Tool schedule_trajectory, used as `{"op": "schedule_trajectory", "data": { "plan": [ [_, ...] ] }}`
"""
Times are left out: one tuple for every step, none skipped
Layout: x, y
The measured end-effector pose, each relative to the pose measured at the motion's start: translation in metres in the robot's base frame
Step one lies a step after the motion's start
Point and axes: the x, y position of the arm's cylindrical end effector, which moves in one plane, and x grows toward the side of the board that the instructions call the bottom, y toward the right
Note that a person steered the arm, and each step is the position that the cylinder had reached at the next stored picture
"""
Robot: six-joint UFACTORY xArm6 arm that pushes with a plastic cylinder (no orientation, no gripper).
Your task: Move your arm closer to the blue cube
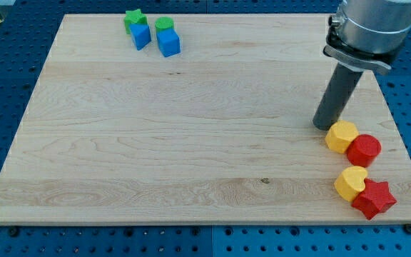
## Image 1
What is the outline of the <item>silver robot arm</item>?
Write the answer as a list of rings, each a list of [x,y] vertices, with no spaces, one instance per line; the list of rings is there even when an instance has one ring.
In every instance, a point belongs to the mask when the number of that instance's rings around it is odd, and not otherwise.
[[[343,0],[323,53],[354,72],[388,74],[411,29],[411,0]]]

